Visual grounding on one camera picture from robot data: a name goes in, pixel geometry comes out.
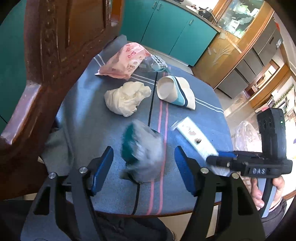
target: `clear plastic bag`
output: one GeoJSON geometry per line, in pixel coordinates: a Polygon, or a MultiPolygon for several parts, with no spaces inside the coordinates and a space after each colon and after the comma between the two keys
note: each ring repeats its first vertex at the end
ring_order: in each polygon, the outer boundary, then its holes
{"type": "Polygon", "coordinates": [[[166,62],[157,55],[146,57],[139,65],[142,72],[169,72],[166,62]]]}
{"type": "Polygon", "coordinates": [[[240,151],[262,152],[261,139],[250,122],[242,121],[238,125],[233,148],[240,151]]]}

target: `dark pants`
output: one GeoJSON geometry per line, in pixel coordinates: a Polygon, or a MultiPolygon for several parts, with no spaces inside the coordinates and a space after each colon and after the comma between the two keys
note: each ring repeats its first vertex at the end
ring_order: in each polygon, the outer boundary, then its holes
{"type": "MultiPolygon", "coordinates": [[[[22,227],[32,201],[0,202],[0,239],[20,241],[22,227]]],[[[67,214],[73,218],[70,230],[77,240],[79,232],[72,204],[67,205],[67,214]]],[[[97,213],[98,224],[107,241],[171,241],[172,233],[158,218],[121,218],[116,215],[97,213]]]]}

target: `cabinet door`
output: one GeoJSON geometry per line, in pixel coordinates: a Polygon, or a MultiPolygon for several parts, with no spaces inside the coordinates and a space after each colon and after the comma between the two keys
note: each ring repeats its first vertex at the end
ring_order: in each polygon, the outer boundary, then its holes
{"type": "Polygon", "coordinates": [[[266,45],[267,41],[270,39],[270,36],[274,33],[276,29],[276,23],[271,19],[266,26],[263,33],[259,36],[256,43],[254,44],[253,48],[257,54],[261,52],[263,47],[266,45]]]}
{"type": "Polygon", "coordinates": [[[251,50],[247,53],[247,55],[244,57],[244,60],[248,66],[250,66],[251,70],[256,76],[260,74],[263,69],[263,65],[253,48],[251,48],[251,50]]]}
{"type": "Polygon", "coordinates": [[[4,120],[0,117],[0,134],[2,133],[2,131],[4,130],[5,127],[6,127],[6,123],[5,123],[4,120]]]}
{"type": "Polygon", "coordinates": [[[218,85],[218,88],[231,98],[237,97],[239,93],[241,93],[247,87],[248,84],[244,81],[236,69],[234,69],[226,77],[226,79],[218,85]]]}
{"type": "Polygon", "coordinates": [[[281,43],[283,42],[280,32],[276,29],[259,54],[259,57],[264,65],[267,65],[275,55],[278,49],[277,42],[279,40],[281,40],[281,43]]]}
{"type": "Polygon", "coordinates": [[[26,1],[20,1],[0,25],[0,115],[7,122],[26,86],[25,8],[26,1]]]}
{"type": "Polygon", "coordinates": [[[236,69],[244,76],[247,82],[252,83],[252,81],[256,78],[256,75],[253,73],[251,68],[247,65],[247,63],[242,60],[236,67],[236,69]]]}
{"type": "Polygon", "coordinates": [[[170,54],[191,14],[160,0],[148,24],[141,44],[170,54]]]}
{"type": "Polygon", "coordinates": [[[125,0],[121,34],[140,43],[159,0],[125,0]]]}
{"type": "Polygon", "coordinates": [[[192,15],[170,55],[194,66],[216,34],[211,26],[192,15]]]}

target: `countertop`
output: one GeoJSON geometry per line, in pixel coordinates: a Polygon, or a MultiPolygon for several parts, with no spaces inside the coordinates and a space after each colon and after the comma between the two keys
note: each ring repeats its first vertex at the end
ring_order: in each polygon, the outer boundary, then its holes
{"type": "Polygon", "coordinates": [[[212,24],[209,20],[207,20],[207,19],[205,19],[204,17],[200,16],[198,13],[196,13],[196,12],[190,10],[190,9],[187,8],[185,5],[182,5],[182,4],[180,4],[180,3],[177,3],[177,2],[175,2],[175,1],[173,1],[173,0],[164,0],[164,1],[167,1],[167,2],[169,2],[169,3],[171,3],[171,4],[176,5],[177,7],[180,7],[180,8],[182,8],[182,9],[184,9],[185,11],[191,13],[192,15],[194,15],[194,16],[198,17],[199,19],[201,19],[202,21],[204,21],[206,24],[208,24],[208,25],[211,26],[213,29],[215,29],[218,33],[221,32],[221,28],[215,26],[215,25],[212,24]]]}

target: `pink plastic bag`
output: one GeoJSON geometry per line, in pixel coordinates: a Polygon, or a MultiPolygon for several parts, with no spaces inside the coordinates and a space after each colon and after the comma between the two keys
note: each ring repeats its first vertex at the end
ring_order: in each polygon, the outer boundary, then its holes
{"type": "Polygon", "coordinates": [[[95,75],[128,80],[144,58],[151,54],[138,43],[124,45],[95,75]]]}

